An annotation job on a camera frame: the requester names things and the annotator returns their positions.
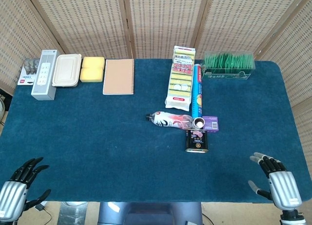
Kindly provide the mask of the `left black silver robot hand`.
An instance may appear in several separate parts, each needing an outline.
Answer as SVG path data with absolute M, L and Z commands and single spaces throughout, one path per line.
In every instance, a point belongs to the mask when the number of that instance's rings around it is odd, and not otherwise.
M 39 205 L 50 195 L 47 189 L 34 200 L 27 200 L 30 186 L 37 175 L 47 169 L 49 165 L 37 166 L 43 157 L 32 158 L 16 169 L 0 190 L 0 223 L 2 225 L 16 225 L 23 212 Z

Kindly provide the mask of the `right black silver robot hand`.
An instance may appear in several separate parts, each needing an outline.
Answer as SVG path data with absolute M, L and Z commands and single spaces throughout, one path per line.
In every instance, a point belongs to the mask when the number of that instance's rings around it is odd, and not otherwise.
M 269 191 L 265 191 L 249 180 L 248 184 L 256 194 L 273 201 L 280 210 L 295 210 L 302 205 L 295 178 L 280 160 L 259 152 L 250 156 L 250 160 L 261 167 L 270 187 Z

